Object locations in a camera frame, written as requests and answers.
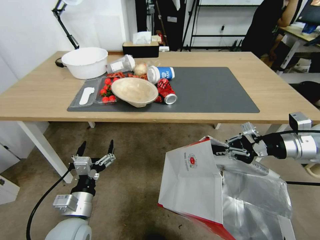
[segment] paper bag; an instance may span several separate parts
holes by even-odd
[[[286,183],[219,169],[217,158],[229,160],[213,155],[209,138],[167,152],[158,205],[225,240],[295,240]]]

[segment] desk lamp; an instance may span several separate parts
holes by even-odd
[[[77,40],[68,32],[68,30],[66,29],[66,27],[64,26],[64,24],[61,21],[60,15],[63,13],[63,11],[66,9],[67,5],[71,5],[71,6],[76,6],[78,4],[80,4],[83,0],[58,0],[56,6],[54,7],[54,9],[52,10],[53,15],[56,17],[56,19],[58,20],[58,22],[60,23],[62,29],[64,30],[64,32],[67,34],[67,38],[69,39],[69,41],[71,42],[71,44],[73,45],[74,49],[78,49],[79,48],[79,43],[77,42]]]

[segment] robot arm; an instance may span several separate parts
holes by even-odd
[[[78,175],[78,183],[70,194],[57,195],[53,206],[63,216],[69,216],[58,223],[47,235],[45,240],[91,240],[92,230],[88,219],[92,211],[92,199],[95,196],[95,182],[100,172],[110,166],[116,159],[113,154],[113,140],[110,142],[108,154],[102,158],[83,157],[85,142],[79,147],[77,154],[72,156],[74,169]]]
[[[311,128],[312,121],[301,112],[289,114],[293,129],[261,136],[251,123],[242,125],[243,134],[226,140],[223,153],[221,146],[212,147],[215,155],[230,157],[250,164],[257,157],[274,156],[278,159],[292,157],[300,163],[320,161],[320,134]]]

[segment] red can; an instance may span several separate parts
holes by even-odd
[[[177,101],[178,97],[166,78],[161,78],[157,84],[159,96],[155,102],[165,102],[166,104],[173,104]]]

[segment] plastic tray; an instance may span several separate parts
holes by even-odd
[[[108,103],[115,103],[115,102],[117,102],[118,101],[118,98],[116,97],[116,100],[115,101],[110,101],[110,102],[107,102],[107,103],[103,103],[102,102],[102,96],[100,95],[100,90],[103,88],[103,86],[105,85],[105,83],[104,83],[104,80],[106,79],[106,78],[110,78],[111,79],[111,81],[113,82],[113,77],[101,77],[101,78],[99,78],[99,84],[97,85],[97,94],[96,94],[96,97],[95,97],[95,99],[94,99],[94,103],[96,103],[96,104],[108,104]]]
[[[88,79],[84,82],[84,84],[82,85],[82,87],[80,88],[79,92],[76,94],[76,96],[74,97],[73,101],[70,104],[70,108],[79,108],[79,107],[88,107],[91,106],[93,104],[94,99],[96,98],[97,95],[97,89],[98,89],[98,84],[100,82],[100,78],[93,78],[93,79]],[[84,105],[80,105],[80,99],[82,97],[83,94],[83,90],[86,87],[93,87],[94,88],[94,93],[91,93],[88,99],[88,102]]]
[[[110,101],[110,102],[106,102],[103,103],[102,102],[102,96],[100,95],[100,90],[103,88],[104,84],[104,80],[107,77],[97,77],[97,78],[93,78],[93,79],[88,79],[85,81],[85,83],[82,85],[82,87],[80,88],[80,90],[78,91],[78,93],[76,94],[76,96],[74,97],[74,99],[72,100],[71,104],[70,104],[70,108],[81,108],[81,107],[89,107],[92,104],[97,104],[97,105],[104,105],[104,104],[111,104],[111,103],[115,103],[118,101],[118,98],[116,97],[115,101]],[[83,90],[86,87],[93,87],[94,88],[94,93],[91,93],[88,99],[88,102],[84,105],[80,105],[80,99],[82,97],[83,94]]]

